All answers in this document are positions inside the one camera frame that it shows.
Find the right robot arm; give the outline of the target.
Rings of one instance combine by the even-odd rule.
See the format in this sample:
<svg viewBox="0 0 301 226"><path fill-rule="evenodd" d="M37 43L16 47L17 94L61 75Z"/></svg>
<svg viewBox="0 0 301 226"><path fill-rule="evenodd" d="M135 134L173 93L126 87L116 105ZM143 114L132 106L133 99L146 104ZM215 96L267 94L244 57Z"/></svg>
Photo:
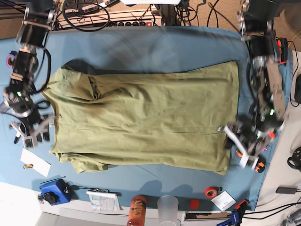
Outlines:
<svg viewBox="0 0 301 226"><path fill-rule="evenodd" d="M42 94L34 79L43 62L36 51L41 49L48 61L47 78L60 62L85 74L157 74L184 72L238 58L234 51L236 34L198 26L112 26L95 30L55 32L58 5L52 1L28 1L29 11L21 26L21 48L11 52L7 65L12 68L9 85L4 89L0 112L14 117L9 125L21 137L38 136L35 125L47 133L47 117L40 115L32 96Z"/></svg>

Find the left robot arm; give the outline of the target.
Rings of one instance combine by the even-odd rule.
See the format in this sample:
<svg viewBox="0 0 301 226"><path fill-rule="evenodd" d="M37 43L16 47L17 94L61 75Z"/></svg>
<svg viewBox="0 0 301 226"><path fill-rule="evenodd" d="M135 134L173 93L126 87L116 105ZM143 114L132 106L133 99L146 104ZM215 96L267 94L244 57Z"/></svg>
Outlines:
<svg viewBox="0 0 301 226"><path fill-rule="evenodd" d="M249 53L246 80L253 103L248 114L237 115L222 129L241 154L243 167L259 162L260 153L284 123L285 94L278 66L287 52L278 45L274 28L282 5L275 0L244 0L238 11L241 40Z"/></svg>

